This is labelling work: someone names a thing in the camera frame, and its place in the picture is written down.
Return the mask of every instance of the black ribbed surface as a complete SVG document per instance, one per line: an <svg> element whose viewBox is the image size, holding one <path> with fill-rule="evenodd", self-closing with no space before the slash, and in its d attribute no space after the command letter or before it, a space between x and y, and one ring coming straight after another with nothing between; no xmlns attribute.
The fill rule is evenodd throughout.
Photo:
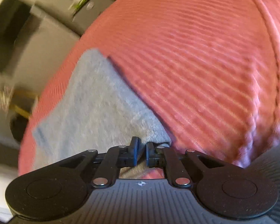
<svg viewBox="0 0 280 224"><path fill-rule="evenodd" d="M268 215L280 223L280 145L262 154L247 169L260 171L277 185L278 201Z"/></svg>
<svg viewBox="0 0 280 224"><path fill-rule="evenodd" d="M28 224L14 220L10 224ZM204 209L192 192L170 186L166 179L118 179L93 191L77 212L42 224L275 224L268 216L233 221Z"/></svg>

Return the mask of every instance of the pink fabric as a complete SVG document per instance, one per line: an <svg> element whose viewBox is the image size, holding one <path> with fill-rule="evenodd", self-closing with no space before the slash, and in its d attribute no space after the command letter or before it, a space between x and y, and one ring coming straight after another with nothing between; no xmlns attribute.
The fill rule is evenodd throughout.
<svg viewBox="0 0 280 224"><path fill-rule="evenodd" d="M62 99L89 48L116 63L179 152L194 148L245 167L280 142L280 0L117 0L44 90L20 174L33 163L32 129Z"/></svg>

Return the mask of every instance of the black circular joint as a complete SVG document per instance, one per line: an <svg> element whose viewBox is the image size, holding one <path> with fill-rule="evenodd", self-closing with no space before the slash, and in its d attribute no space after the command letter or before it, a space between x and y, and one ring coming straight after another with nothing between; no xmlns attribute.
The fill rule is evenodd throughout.
<svg viewBox="0 0 280 224"><path fill-rule="evenodd" d="M212 212L231 219L264 215L278 200L277 187L257 173L214 169L197 185L197 196Z"/></svg>
<svg viewBox="0 0 280 224"><path fill-rule="evenodd" d="M13 180L5 199L14 215L36 221L61 218L79 209L87 186L74 169L48 167Z"/></svg>
<svg viewBox="0 0 280 224"><path fill-rule="evenodd" d="M256 191L256 185L247 179L230 179L223 185L222 189L225 194L233 198L246 199L252 197Z"/></svg>
<svg viewBox="0 0 280 224"><path fill-rule="evenodd" d="M54 179L40 179L32 182L27 187L27 193L39 200L54 197L61 191L61 184Z"/></svg>

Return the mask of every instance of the ribbed gray plastic panel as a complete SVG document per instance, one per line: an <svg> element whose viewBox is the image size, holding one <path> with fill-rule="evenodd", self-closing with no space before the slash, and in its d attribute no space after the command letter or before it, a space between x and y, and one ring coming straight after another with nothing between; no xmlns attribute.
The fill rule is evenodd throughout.
<svg viewBox="0 0 280 224"><path fill-rule="evenodd" d="M32 224L15 217L11 224ZM166 179L118 179L112 187L92 192L76 212L42 224L276 224L268 216L249 221L218 217L205 210L191 191Z"/></svg>

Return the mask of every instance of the pink blanket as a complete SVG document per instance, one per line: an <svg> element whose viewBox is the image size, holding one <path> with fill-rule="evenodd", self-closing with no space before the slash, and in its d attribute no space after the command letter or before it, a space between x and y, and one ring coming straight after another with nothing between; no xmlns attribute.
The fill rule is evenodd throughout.
<svg viewBox="0 0 280 224"><path fill-rule="evenodd" d="M280 0L117 0L43 92L20 174L33 163L31 130L62 99L89 48L114 61L179 152L194 148L245 167L280 142Z"/></svg>

